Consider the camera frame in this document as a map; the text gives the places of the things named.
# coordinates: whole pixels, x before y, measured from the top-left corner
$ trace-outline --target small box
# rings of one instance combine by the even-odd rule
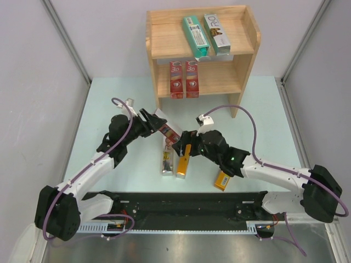
[[[195,59],[197,61],[211,59],[207,55],[210,44],[196,15],[183,18],[183,30]]]
[[[216,181],[214,182],[214,186],[222,191],[225,190],[225,188],[228,185],[228,182],[230,180],[230,176],[226,175],[224,172],[220,171]]]
[[[186,97],[199,97],[199,77],[197,76],[197,62],[187,61],[186,63]]]
[[[185,179],[186,170],[188,169],[190,159],[191,144],[185,147],[185,153],[180,157],[177,169],[177,178]]]
[[[179,141],[183,131],[176,125],[174,122],[171,121],[167,115],[164,114],[159,108],[155,111],[155,115],[166,119],[167,122],[159,129],[160,133],[162,133],[166,138],[168,138],[172,144]]]
[[[183,71],[182,63],[179,61],[171,61],[169,63],[169,75],[170,75],[170,93],[172,99],[183,98]]]
[[[162,168],[161,173],[162,175],[173,175],[173,148],[172,142],[163,137],[163,144],[162,144]]]
[[[216,56],[230,54],[230,42],[216,14],[204,16],[205,30],[210,38]]]

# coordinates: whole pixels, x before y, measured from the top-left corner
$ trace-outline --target orange box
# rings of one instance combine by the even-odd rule
[[[224,172],[220,171],[216,181],[214,182],[214,186],[222,191],[225,190],[227,184],[230,180],[230,176],[226,175]]]
[[[185,147],[185,153],[180,157],[177,169],[177,178],[185,179],[186,170],[188,169],[190,159],[191,144],[187,144]]]

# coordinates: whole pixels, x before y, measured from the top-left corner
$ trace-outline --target green toothpaste box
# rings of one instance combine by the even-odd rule
[[[209,60],[207,56],[210,48],[206,35],[196,16],[186,16],[183,18],[183,30],[197,61]]]

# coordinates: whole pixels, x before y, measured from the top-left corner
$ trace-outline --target gray wall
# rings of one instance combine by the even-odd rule
[[[328,168],[351,209],[351,1],[331,3],[287,80],[312,164]],[[351,244],[351,217],[341,218]]]
[[[146,11],[248,4],[262,33],[253,75],[281,77],[322,0],[52,0],[90,77],[149,76]]]
[[[0,255],[63,175],[88,87],[39,0],[0,0]]]

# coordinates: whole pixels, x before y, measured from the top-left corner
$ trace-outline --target red toothpaste box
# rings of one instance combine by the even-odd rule
[[[187,61],[186,64],[186,97],[199,97],[199,78],[197,76],[197,62]]]
[[[182,63],[179,61],[171,61],[169,63],[170,73],[170,92],[172,99],[183,98],[183,82],[182,82]]]

